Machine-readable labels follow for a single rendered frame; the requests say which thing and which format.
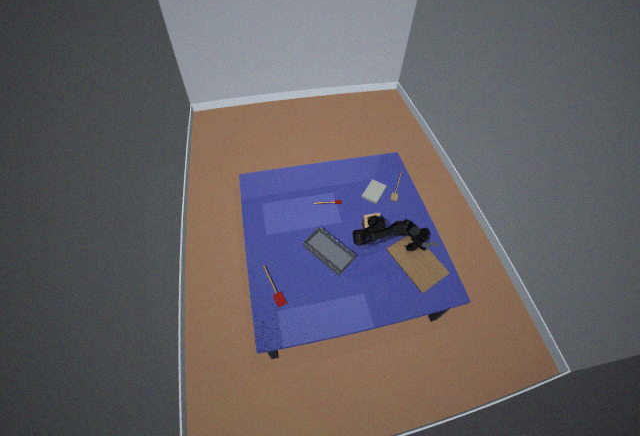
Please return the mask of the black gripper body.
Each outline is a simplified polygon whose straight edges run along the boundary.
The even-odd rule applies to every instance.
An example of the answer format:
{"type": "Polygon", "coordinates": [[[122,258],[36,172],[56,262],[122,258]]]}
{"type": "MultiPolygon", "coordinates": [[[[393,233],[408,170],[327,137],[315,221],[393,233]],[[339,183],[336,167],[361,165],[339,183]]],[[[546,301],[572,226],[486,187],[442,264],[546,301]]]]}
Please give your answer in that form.
{"type": "MultiPolygon", "coordinates": [[[[423,231],[423,230],[425,231],[425,229],[428,229],[428,228],[421,228],[421,231],[423,231]]],[[[428,230],[429,230],[429,229],[428,229],[428,230]]],[[[414,242],[413,242],[413,243],[409,243],[409,244],[406,246],[406,250],[407,250],[407,251],[415,251],[415,250],[417,249],[417,245],[420,245],[420,243],[421,243],[421,242],[420,242],[420,240],[419,240],[419,241],[417,241],[417,240],[416,240],[416,238],[415,238],[415,236],[414,236],[414,235],[412,235],[411,233],[407,233],[407,235],[410,235],[410,237],[411,237],[411,241],[414,241],[414,242]]]]}

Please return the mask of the grey roasting tin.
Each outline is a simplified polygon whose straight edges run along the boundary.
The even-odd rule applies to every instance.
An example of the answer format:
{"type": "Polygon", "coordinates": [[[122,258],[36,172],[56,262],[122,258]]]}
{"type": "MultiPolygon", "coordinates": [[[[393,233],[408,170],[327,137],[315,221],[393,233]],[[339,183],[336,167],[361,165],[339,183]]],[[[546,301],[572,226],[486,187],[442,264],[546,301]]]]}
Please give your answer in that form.
{"type": "Polygon", "coordinates": [[[326,264],[338,276],[356,256],[321,227],[303,242],[303,247],[326,264]]]}

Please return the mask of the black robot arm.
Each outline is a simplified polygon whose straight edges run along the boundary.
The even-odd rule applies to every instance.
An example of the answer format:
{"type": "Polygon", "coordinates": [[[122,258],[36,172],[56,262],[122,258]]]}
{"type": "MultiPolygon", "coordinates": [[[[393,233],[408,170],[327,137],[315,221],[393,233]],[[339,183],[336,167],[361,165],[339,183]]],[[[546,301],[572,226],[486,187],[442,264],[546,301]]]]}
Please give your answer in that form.
{"type": "Polygon", "coordinates": [[[407,235],[411,233],[415,236],[416,240],[426,242],[429,239],[429,230],[421,231],[419,226],[413,224],[411,221],[405,219],[404,221],[397,221],[391,224],[388,228],[385,227],[385,219],[381,216],[368,217],[369,227],[362,230],[355,230],[353,232],[354,244],[357,246],[365,246],[370,242],[376,242],[376,240],[395,235],[407,235]],[[404,227],[403,227],[404,224],[404,227]],[[405,233],[404,233],[405,231],[405,233]],[[366,242],[367,237],[370,240],[366,242]],[[366,242],[366,243],[365,243],[366,242]]]}

